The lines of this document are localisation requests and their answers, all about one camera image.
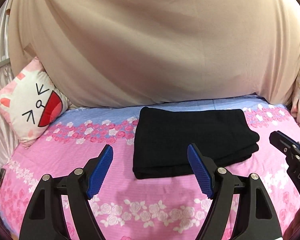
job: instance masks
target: black garment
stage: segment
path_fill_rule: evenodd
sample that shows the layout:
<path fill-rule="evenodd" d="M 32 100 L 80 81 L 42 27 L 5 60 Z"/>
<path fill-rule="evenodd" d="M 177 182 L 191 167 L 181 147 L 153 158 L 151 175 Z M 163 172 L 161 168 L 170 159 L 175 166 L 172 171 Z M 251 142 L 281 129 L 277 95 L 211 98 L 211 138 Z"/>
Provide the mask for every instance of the black garment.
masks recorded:
<path fill-rule="evenodd" d="M 242 110 L 170 112 L 143 107 L 134 140 L 137 179 L 193 174 L 187 147 L 195 143 L 217 166 L 242 162 L 259 150 Z"/>

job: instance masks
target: bed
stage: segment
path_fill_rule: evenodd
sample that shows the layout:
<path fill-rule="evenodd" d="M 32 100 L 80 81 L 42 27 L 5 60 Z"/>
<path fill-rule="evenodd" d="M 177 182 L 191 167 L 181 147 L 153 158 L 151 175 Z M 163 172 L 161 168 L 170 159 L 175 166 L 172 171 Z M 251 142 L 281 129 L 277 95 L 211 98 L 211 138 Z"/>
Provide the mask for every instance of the bed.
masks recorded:
<path fill-rule="evenodd" d="M 280 130 L 300 141 L 300 127 L 283 105 L 269 105 L 250 95 L 151 107 L 170 111 L 242 109 L 249 127 L 260 135 L 259 151 L 228 169 L 236 175 L 256 172 L 261 177 L 285 231 L 300 207 L 300 196 L 286 173 L 285 156 L 268 138 L 272 131 Z M 7 171 L 0 190 L 0 214 L 10 230 L 19 234 L 27 204 L 44 174 L 67 175 L 110 144 L 113 163 L 100 193 L 90 201 L 106 239 L 195 239 L 210 206 L 195 176 L 137 180 L 132 172 L 134 132 L 141 108 L 69 110 L 28 150 L 17 147 L 4 165 Z M 76 240 L 67 197 L 62 200 L 71 239 Z M 237 205 L 234 196 L 224 240 L 231 236 Z"/>

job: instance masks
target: blue striped fabric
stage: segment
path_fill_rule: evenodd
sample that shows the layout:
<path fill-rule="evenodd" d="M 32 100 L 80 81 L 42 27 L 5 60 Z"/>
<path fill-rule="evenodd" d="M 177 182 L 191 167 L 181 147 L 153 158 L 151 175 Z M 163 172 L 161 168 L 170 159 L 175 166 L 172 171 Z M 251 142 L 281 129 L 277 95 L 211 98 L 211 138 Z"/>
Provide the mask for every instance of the blue striped fabric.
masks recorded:
<path fill-rule="evenodd" d="M 160 105 L 152 105 L 149 107 L 169 110 L 169 111 L 205 111 L 205 110 L 223 110 L 223 109 L 257 109 L 258 105 L 269 107 L 264 98 L 257 95 L 248 95 L 235 98 L 208 99 L 185 101 L 178 103 L 165 103 Z M 93 123 L 101 123 L 104 120 L 110 120 L 113 123 L 122 122 L 123 120 L 136 117 L 139 118 L 140 110 L 143 106 L 134 106 L 126 108 L 79 108 L 66 111 L 63 115 L 55 120 L 54 123 L 62 122 L 66 124 L 72 122 L 75 126 L 91 120 Z"/>

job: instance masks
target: red mouth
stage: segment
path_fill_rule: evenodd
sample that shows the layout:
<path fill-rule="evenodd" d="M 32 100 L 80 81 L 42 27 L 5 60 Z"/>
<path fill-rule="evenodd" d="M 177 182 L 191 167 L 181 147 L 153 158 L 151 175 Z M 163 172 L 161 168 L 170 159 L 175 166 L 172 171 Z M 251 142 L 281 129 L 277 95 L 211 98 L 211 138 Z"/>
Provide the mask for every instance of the red mouth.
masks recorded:
<path fill-rule="evenodd" d="M 45 127 L 53 122 L 61 114 L 62 108 L 61 98 L 55 91 L 52 91 L 41 115 L 38 127 Z"/>

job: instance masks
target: pillow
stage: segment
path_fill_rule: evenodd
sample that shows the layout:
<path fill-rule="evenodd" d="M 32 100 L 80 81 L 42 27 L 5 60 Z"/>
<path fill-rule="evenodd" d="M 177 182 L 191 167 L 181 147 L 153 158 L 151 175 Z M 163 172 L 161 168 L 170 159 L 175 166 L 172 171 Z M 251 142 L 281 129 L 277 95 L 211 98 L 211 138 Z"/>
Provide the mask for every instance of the pillow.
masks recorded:
<path fill-rule="evenodd" d="M 28 148 L 68 108 L 68 99 L 53 85 L 35 57 L 0 90 L 0 113 Z"/>

